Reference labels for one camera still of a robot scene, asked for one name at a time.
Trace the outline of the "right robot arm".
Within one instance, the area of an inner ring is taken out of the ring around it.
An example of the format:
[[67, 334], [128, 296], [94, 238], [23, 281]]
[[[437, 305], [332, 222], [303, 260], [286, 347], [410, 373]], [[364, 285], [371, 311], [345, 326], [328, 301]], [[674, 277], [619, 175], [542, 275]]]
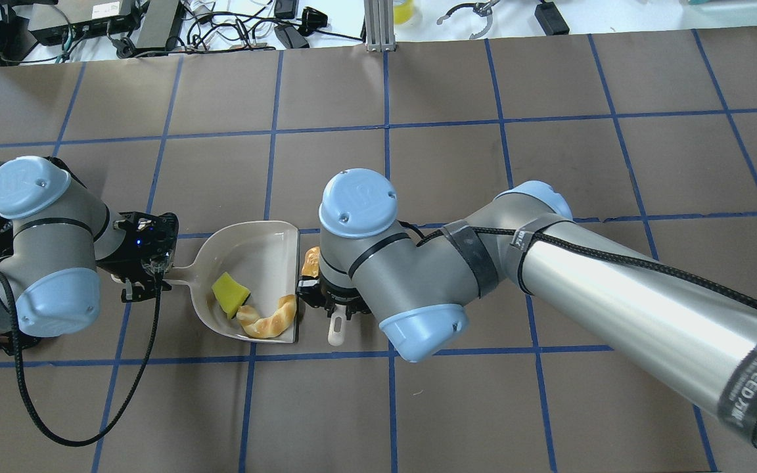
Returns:
[[347, 169], [318, 216], [319, 303], [373, 315], [405, 361], [451, 344], [466, 306], [510, 281], [757, 449], [757, 299], [581, 227], [547, 183], [501, 192], [415, 242], [390, 180]]

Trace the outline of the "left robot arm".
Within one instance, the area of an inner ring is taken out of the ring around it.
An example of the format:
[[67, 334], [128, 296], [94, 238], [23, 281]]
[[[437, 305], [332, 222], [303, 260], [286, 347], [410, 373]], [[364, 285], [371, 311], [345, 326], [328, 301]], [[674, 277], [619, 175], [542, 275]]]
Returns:
[[54, 338], [91, 326], [101, 278], [124, 303], [163, 290], [179, 233], [174, 213], [115, 212], [64, 168], [40, 156], [0, 165], [0, 216], [12, 223], [12, 254], [0, 257], [0, 336], [12, 327]]

